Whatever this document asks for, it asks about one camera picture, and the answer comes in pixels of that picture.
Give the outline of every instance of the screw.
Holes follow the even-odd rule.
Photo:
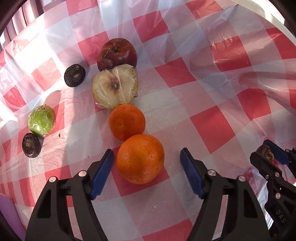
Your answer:
[[[246,181],[246,178],[245,178],[244,176],[239,176],[239,180],[240,180],[241,182],[245,182],[245,181]]]
[[[208,170],[207,173],[209,174],[209,176],[213,177],[216,175],[216,172],[214,170]]]
[[[85,177],[85,176],[86,176],[86,171],[80,171],[80,172],[78,173],[78,176],[80,176],[80,177]]]
[[[48,180],[50,183],[54,183],[56,181],[56,177],[50,177]]]

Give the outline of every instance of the dark seed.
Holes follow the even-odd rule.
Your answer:
[[[256,152],[268,161],[272,161],[274,159],[274,155],[271,152],[270,147],[268,145],[263,144],[259,146]]]
[[[79,64],[68,67],[64,74],[66,85],[76,87],[82,83],[86,75],[85,69]]]
[[[38,137],[33,133],[27,133],[22,140],[22,150],[27,157],[37,157],[41,151]]]

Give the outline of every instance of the apple half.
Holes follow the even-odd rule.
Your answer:
[[[105,69],[94,77],[92,91],[96,102],[105,108],[130,104],[138,95],[136,69],[128,64]]]
[[[113,68],[121,64],[137,66],[137,52],[133,45],[126,39],[111,39],[101,49],[97,65],[99,71]]]

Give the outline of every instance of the red and white checkered tablecloth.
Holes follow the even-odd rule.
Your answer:
[[[221,175],[245,175],[263,206],[265,183],[249,156],[267,138],[282,148],[296,146],[292,42],[229,0],[67,0],[0,54],[0,192],[13,199],[23,225],[50,176],[72,177],[106,149],[119,149],[110,110],[97,107],[91,91],[100,49],[116,37],[137,50],[134,104],[145,114],[145,133],[164,146],[165,168],[145,185],[128,183],[112,168],[93,201],[108,239],[186,240],[202,201],[180,165],[183,147]],[[87,76],[69,88],[63,74],[74,63]],[[54,107],[56,124],[41,154],[29,159],[21,147],[28,114],[44,102]],[[68,206],[81,238],[71,199]]]

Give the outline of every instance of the green apple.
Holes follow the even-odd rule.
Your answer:
[[[29,115],[28,125],[34,134],[45,137],[54,126],[54,110],[45,104],[36,107]]]

